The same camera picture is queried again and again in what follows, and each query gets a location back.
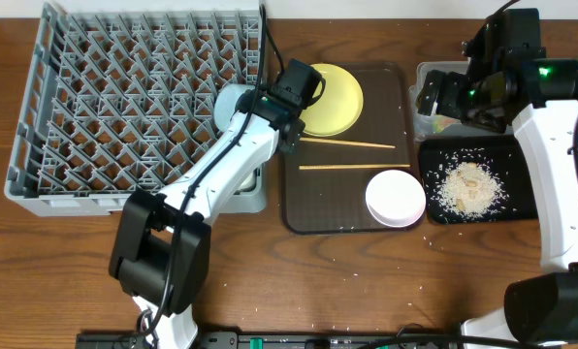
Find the light blue bowl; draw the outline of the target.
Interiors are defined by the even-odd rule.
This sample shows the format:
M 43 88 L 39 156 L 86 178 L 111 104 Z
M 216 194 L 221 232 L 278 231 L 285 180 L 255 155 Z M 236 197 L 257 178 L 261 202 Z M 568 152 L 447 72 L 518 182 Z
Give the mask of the light blue bowl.
M 220 90 L 215 100 L 212 116 L 212 120 L 220 132 L 225 132 L 228 129 L 240 97 L 252 89 L 252 85 L 227 84 Z

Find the yellow plate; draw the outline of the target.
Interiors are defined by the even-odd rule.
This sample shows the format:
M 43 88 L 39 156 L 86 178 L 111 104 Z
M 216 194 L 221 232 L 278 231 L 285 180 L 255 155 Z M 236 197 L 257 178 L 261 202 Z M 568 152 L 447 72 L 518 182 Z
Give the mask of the yellow plate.
M 333 64 L 311 65 L 326 82 L 317 86 L 315 97 L 321 98 L 301 114 L 304 132 L 313 137 L 331 137 L 348 130 L 360 117 L 364 94 L 357 79 L 347 70 Z

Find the white paper cup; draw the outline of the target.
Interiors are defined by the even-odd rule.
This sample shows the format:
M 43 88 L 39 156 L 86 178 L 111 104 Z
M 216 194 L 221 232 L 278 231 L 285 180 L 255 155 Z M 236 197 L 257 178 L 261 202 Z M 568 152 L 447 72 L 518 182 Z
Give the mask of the white paper cup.
M 249 192 L 256 186 L 257 172 L 251 173 L 240 185 L 238 192 Z

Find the wrapper waste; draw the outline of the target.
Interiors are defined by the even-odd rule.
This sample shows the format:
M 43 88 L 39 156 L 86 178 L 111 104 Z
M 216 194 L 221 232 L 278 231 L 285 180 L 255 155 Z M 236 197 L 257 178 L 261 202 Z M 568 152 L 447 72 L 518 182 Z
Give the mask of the wrapper waste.
M 437 114 L 433 116 L 433 131 L 439 134 L 446 128 L 459 123 L 458 119 Z

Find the white pink-rimmed bowl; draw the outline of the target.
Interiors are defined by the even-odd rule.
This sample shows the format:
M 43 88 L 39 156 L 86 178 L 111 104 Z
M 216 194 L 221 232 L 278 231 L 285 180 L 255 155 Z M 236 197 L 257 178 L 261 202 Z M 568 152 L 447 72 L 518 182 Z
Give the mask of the white pink-rimmed bowl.
M 377 222 L 396 229 L 418 222 L 427 204 L 420 182 L 412 174 L 400 170 L 375 175 L 367 185 L 365 202 Z

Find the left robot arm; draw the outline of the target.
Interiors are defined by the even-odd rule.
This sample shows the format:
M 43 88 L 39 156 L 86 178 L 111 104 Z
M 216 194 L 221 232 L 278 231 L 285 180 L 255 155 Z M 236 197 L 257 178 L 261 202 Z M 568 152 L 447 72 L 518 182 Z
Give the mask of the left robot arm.
M 158 193 L 138 189 L 130 195 L 109 273 L 141 314 L 135 331 L 113 339 L 113 348 L 192 345 L 198 333 L 192 305 L 209 273 L 213 223 L 257 168 L 295 147 L 305 127 L 300 115 L 325 86 L 317 70 L 298 60 L 270 86 L 226 85 L 213 107 L 220 139 Z

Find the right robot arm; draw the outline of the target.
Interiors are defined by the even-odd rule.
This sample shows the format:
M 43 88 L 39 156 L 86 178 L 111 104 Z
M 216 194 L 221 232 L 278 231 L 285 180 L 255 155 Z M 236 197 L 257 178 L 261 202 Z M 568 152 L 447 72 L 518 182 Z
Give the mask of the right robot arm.
M 501 309 L 466 320 L 461 348 L 578 343 L 578 61 L 551 59 L 539 12 L 510 1 L 463 44 L 464 74 L 429 72 L 417 111 L 496 133 L 524 154 L 538 214 L 543 274 L 510 284 Z

